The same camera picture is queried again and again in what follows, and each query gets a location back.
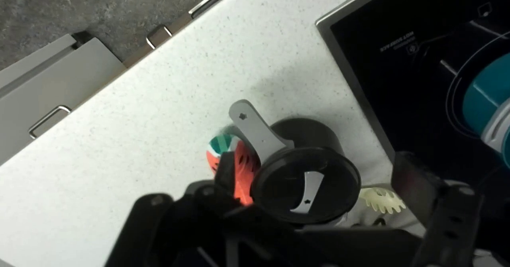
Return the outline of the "burner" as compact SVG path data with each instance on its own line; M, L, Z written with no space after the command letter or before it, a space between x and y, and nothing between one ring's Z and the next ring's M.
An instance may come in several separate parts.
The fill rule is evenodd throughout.
M462 112L474 78L490 63L510 53L510 25L471 20L424 50L420 65L432 113L438 116L439 143L455 149L491 149L472 131Z

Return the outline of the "light grey drawer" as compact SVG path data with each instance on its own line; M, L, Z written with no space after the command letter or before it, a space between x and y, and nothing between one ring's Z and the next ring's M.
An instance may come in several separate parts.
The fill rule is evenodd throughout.
M0 165L125 69L97 38L67 34L0 71Z

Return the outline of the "blue pot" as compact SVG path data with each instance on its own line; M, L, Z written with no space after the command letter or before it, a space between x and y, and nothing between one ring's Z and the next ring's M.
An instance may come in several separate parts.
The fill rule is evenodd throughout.
M474 78L465 93L462 112L472 131L510 169L510 53Z

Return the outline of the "black glass cooktop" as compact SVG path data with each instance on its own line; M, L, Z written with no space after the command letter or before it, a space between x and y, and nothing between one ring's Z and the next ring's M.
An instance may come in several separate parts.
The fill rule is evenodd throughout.
M510 25L510 0L350 0L317 27L388 158L409 151L481 192L478 246L510 261L510 169L491 149L439 143L420 70L430 42L471 20Z

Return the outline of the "orange slotted spoon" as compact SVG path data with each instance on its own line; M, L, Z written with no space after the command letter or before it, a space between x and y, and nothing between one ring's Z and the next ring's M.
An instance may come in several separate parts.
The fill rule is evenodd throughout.
M257 155L254 155L246 144L240 140L235 148L234 198L242 205L251 205L253 198L250 195L251 184L260 164Z

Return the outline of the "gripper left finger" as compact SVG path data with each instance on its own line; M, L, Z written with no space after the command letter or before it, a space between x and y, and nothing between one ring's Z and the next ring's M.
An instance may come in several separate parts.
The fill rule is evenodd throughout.
M135 201L106 267L260 267L260 256L231 221L235 154L222 155L213 181L184 196L147 194Z

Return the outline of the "teal orange white ball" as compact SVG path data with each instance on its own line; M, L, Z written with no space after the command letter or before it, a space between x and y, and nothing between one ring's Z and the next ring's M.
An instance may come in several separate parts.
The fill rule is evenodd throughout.
M237 135L219 134L209 141L206 149L206 160L213 174L216 174L223 153L236 151L241 141Z

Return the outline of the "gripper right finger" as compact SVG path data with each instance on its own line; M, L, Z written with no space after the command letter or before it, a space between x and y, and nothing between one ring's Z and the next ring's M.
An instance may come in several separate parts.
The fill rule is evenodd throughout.
M394 156L392 187L426 228L412 267L472 267L483 197L449 185L408 151Z

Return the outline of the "cream pasta fork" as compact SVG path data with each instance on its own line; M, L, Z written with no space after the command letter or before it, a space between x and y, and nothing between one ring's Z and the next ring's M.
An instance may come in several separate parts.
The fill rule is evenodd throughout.
M382 214L401 213L407 209L401 198L391 190L381 187L365 187L359 192L368 207Z

